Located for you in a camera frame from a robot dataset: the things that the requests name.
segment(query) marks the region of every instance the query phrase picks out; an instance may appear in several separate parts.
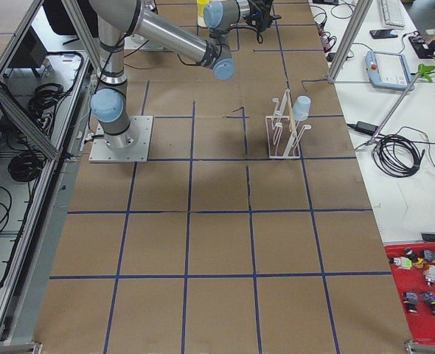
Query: metal mounting plate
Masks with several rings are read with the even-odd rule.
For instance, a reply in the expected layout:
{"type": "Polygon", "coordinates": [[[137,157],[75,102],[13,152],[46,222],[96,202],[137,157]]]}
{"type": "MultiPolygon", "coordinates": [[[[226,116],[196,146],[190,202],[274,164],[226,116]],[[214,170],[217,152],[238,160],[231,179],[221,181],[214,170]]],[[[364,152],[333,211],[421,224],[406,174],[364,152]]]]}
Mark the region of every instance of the metal mounting plate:
{"type": "MultiPolygon", "coordinates": [[[[89,161],[92,163],[147,162],[153,117],[130,116],[130,123],[140,132],[139,141],[133,147],[112,150],[107,146],[104,139],[95,139],[91,147],[89,161]]],[[[101,134],[103,134],[103,130],[101,125],[98,125],[96,135],[101,134]]]]}

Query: yellow object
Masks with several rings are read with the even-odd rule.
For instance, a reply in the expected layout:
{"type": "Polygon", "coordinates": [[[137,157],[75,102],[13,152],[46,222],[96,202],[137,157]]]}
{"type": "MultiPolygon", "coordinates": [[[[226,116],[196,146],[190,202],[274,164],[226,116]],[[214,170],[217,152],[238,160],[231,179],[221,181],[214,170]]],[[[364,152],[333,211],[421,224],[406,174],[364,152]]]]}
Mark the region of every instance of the yellow object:
{"type": "Polygon", "coordinates": [[[196,0],[198,6],[198,16],[203,17],[204,7],[209,3],[209,0],[196,0]]]}

